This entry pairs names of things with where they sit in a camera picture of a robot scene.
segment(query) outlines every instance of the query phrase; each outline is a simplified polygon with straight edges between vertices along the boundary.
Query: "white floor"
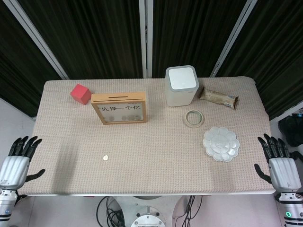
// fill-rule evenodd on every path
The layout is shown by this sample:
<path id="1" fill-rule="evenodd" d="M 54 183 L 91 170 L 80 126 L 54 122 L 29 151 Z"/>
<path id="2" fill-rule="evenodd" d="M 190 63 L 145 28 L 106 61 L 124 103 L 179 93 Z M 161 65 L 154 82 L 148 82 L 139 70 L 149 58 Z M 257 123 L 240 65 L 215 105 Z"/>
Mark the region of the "white floor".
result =
<path id="1" fill-rule="evenodd" d="M 26 198 L 16 206 L 10 224 L 18 227 L 97 227 L 96 207 L 101 198 L 80 196 Z M 199 199 L 196 198 L 193 212 L 196 212 Z M 175 217 L 184 213 L 183 204 L 182 201 L 177 204 Z M 104 206 L 100 208 L 99 216 L 101 224 L 106 227 Z M 180 218 L 177 226 L 180 227 L 181 224 Z M 202 207 L 196 218 L 191 221 L 191 226 L 281 227 L 282 225 L 272 195 L 222 195 L 204 196 Z"/>

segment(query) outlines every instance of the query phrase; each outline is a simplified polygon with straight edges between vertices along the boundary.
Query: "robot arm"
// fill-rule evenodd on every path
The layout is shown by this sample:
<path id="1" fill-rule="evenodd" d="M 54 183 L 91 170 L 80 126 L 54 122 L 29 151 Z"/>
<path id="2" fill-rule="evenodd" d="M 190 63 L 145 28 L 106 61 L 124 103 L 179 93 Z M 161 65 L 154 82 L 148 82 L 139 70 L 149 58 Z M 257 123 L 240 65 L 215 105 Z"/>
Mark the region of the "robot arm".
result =
<path id="1" fill-rule="evenodd" d="M 30 161 L 35 150 L 42 139 L 36 140 L 37 136 L 31 138 L 27 144 L 28 136 L 18 138 L 12 145 L 9 155 L 4 159 L 0 170 L 0 227 L 7 227 L 12 210 L 17 200 L 17 189 L 25 182 L 37 179 L 45 169 L 37 174 L 27 176 Z"/>
<path id="2" fill-rule="evenodd" d="M 257 174 L 268 183 L 272 183 L 280 192 L 279 203 L 284 212 L 285 226 L 303 226 L 303 199 L 295 192 L 301 188 L 300 177 L 294 159 L 288 152 L 285 143 L 264 134 L 267 143 L 258 137 L 268 163 L 270 176 L 265 175 L 258 164 L 255 164 Z"/>

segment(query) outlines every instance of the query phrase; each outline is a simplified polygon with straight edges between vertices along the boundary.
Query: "red cube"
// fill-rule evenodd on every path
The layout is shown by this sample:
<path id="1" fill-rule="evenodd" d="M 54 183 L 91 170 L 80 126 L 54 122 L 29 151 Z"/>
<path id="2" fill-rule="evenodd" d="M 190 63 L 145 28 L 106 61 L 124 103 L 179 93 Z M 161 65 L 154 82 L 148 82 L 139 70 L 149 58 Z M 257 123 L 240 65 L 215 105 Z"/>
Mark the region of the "red cube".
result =
<path id="1" fill-rule="evenodd" d="M 86 103 L 91 98 L 91 92 L 87 87 L 82 86 L 81 84 L 77 84 L 76 87 L 71 92 L 71 96 L 77 102 L 86 105 Z"/>

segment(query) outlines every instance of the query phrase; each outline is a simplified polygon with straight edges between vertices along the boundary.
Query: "black cable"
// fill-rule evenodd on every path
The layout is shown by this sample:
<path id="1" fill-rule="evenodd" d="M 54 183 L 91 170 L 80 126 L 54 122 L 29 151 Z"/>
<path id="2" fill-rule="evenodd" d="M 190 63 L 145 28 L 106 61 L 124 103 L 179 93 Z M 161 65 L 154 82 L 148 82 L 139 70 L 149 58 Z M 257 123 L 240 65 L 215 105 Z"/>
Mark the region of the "black cable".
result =
<path id="1" fill-rule="evenodd" d="M 122 210 L 113 210 L 109 208 L 108 204 L 109 197 L 106 201 L 106 215 L 107 215 L 107 226 L 108 227 L 125 227 L 125 221 Z"/>
<path id="2" fill-rule="evenodd" d="M 196 196 L 190 196 L 190 197 L 189 197 L 189 200 L 188 200 L 188 203 L 187 203 L 187 206 L 186 206 L 185 213 L 184 213 L 182 216 L 180 216 L 180 217 L 177 218 L 177 220 L 176 220 L 176 222 L 175 222 L 175 227 L 176 227 L 176 225 L 177 225 L 178 219 L 181 218 L 181 217 L 183 217 L 183 216 L 185 216 L 185 215 L 186 215 L 186 216 L 185 216 L 184 221 L 183 221 L 183 223 L 182 223 L 182 227 L 190 227 L 190 221 L 191 221 L 192 219 L 195 218 L 195 216 L 197 215 L 197 213 L 199 212 L 199 210 L 200 210 L 200 208 L 201 208 L 203 196 L 201 196 L 201 201 L 200 201 L 200 205 L 199 205 L 199 207 L 198 207 L 197 212 L 196 212 L 195 215 L 192 217 L 192 212 L 191 212 L 191 210 L 192 210 L 192 206 L 193 206 L 193 204 L 194 204 L 195 198 L 196 198 Z"/>
<path id="3" fill-rule="evenodd" d="M 101 223 L 99 222 L 98 211 L 99 211 L 99 207 L 100 207 L 102 201 L 103 201 L 104 199 L 106 199 L 106 198 L 108 198 L 108 196 L 105 196 L 105 197 L 103 197 L 103 198 L 101 199 L 101 201 L 99 202 L 99 204 L 98 204 L 98 206 L 97 206 L 97 210 L 96 210 L 96 219 L 97 219 L 97 222 L 98 222 L 98 224 L 99 224 L 100 227 L 103 227 L 103 226 L 102 226 Z"/>

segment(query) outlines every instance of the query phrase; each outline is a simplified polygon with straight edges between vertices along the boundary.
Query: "white square container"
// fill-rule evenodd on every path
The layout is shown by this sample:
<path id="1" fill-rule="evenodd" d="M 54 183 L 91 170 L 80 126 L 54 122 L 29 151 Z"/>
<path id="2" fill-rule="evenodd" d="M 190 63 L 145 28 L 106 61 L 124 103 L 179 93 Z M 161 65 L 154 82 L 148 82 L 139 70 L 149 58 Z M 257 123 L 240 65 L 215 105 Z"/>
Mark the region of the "white square container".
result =
<path id="1" fill-rule="evenodd" d="M 165 74 L 167 105 L 189 105 L 199 88 L 195 68 L 191 65 L 169 67 Z"/>

